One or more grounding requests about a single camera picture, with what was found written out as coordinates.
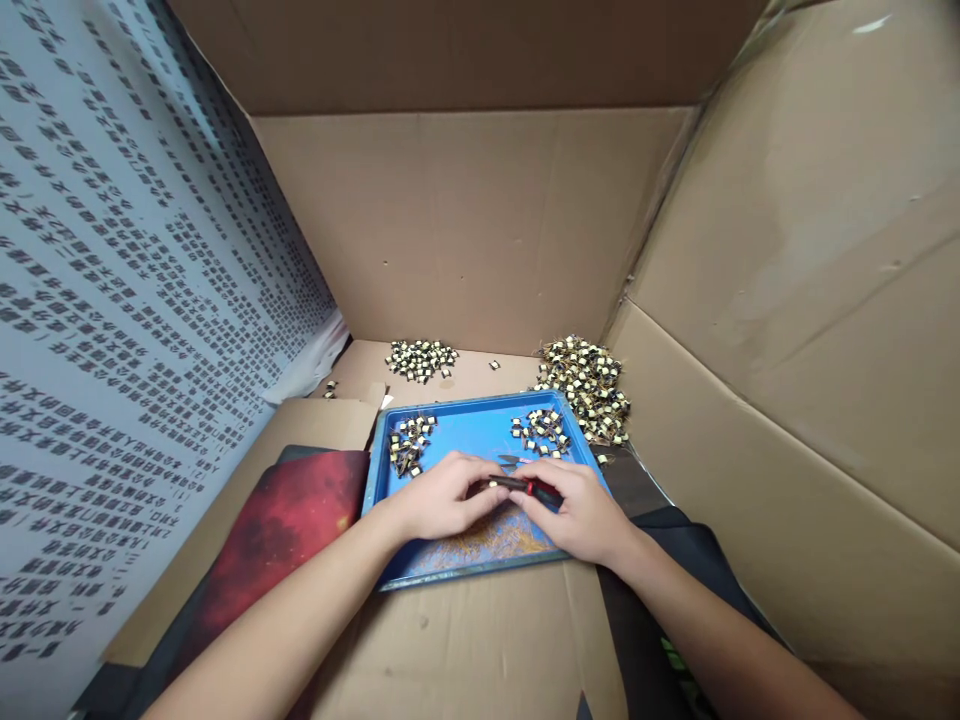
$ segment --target pliers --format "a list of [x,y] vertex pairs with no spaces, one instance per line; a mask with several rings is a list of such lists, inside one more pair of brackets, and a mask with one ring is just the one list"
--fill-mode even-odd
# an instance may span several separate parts
[[531,497],[535,497],[544,505],[559,508],[563,505],[563,496],[556,490],[547,490],[539,480],[521,480],[520,478],[506,477],[505,475],[491,475],[491,486],[496,483],[511,490],[519,490]]

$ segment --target finger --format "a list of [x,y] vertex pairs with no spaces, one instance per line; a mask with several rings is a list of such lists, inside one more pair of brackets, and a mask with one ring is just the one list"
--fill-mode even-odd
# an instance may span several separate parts
[[488,478],[491,475],[503,474],[500,466],[492,460],[470,457],[469,462],[465,462],[464,466],[466,468],[463,473],[464,485],[469,485],[482,478]]
[[558,460],[537,460],[518,467],[516,472],[513,473],[513,477],[521,480],[529,480],[530,478],[543,480],[553,485],[560,491],[561,495],[567,497],[573,490],[578,477],[572,470],[564,467],[567,465],[570,465],[570,463],[561,463]]
[[507,489],[504,487],[487,488],[481,493],[477,493],[469,500],[460,503],[460,507],[466,516],[466,527],[470,527],[477,520],[487,513],[491,512],[497,505],[507,499]]
[[510,492],[510,500],[520,506],[520,509],[527,514],[534,525],[543,530],[551,540],[553,539],[554,532],[558,529],[559,523],[562,522],[556,514],[550,512],[535,497],[525,495],[519,490]]

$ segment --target cardboard box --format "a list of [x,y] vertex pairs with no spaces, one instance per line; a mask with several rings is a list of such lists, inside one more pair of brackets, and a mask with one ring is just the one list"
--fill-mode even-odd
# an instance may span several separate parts
[[174,0],[251,115],[693,105],[766,0]]
[[599,341],[692,129],[680,109],[254,118],[354,337]]
[[[506,17],[461,2],[398,12],[372,0],[333,14],[289,0],[281,12],[250,2],[227,13],[219,2],[174,2],[261,116],[254,126],[360,338],[334,368],[342,392],[383,382],[408,404],[522,390],[529,358],[490,356],[504,366],[494,373],[481,353],[464,352],[450,382],[424,388],[390,376],[386,346],[370,341],[429,337],[527,355],[554,335],[597,339],[613,322],[640,456],[714,527],[801,657],[872,717],[955,716],[954,7],[791,1],[701,115],[693,105],[735,54],[717,48],[739,47],[758,5],[615,4],[603,17],[563,5],[574,41],[557,21],[506,38],[501,52],[477,38],[529,29],[526,13],[553,11],[534,3]],[[629,13],[663,19],[692,7],[689,25],[627,23],[630,41],[620,42],[615,26]],[[734,26],[736,42],[726,34]],[[612,40],[564,72],[559,56],[577,58],[569,48],[595,48],[597,37]],[[666,38],[669,58],[656,44]],[[548,81],[554,71],[561,82]],[[651,103],[687,106],[612,107]],[[342,114],[358,111],[391,114]],[[549,577],[531,579],[537,571]],[[475,698],[459,653],[477,648],[482,676],[510,684],[513,663],[532,662],[526,653],[542,644],[565,680],[546,710],[568,715],[574,688],[599,682],[575,667],[609,669],[607,650],[539,627],[507,632],[484,610],[510,593],[559,593],[557,572],[567,600],[544,596],[553,620],[605,646],[599,611],[589,629],[563,614],[574,595],[596,607],[591,573],[571,580],[576,566],[400,594],[344,638],[319,712],[360,714],[385,689],[411,699],[379,714],[419,715],[414,696],[424,695],[425,714],[454,714],[461,697],[477,700],[478,716],[535,714],[519,690],[513,705]],[[467,611],[479,615],[469,641],[457,634]],[[427,632],[438,625],[436,637]],[[497,648],[509,656],[499,675]],[[622,710],[616,688],[593,692],[609,715]]]
[[957,713],[956,30],[938,0],[782,18],[711,101],[609,336],[649,469],[871,717]]

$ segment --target black fabric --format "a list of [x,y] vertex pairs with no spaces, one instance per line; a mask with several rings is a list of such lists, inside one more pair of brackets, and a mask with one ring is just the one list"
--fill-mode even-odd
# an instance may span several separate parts
[[[778,642],[782,641],[740,588],[713,531],[690,522],[677,507],[632,518],[681,567]],[[666,634],[614,573],[598,567],[607,618],[623,677],[630,718],[694,720],[677,674],[661,644]]]

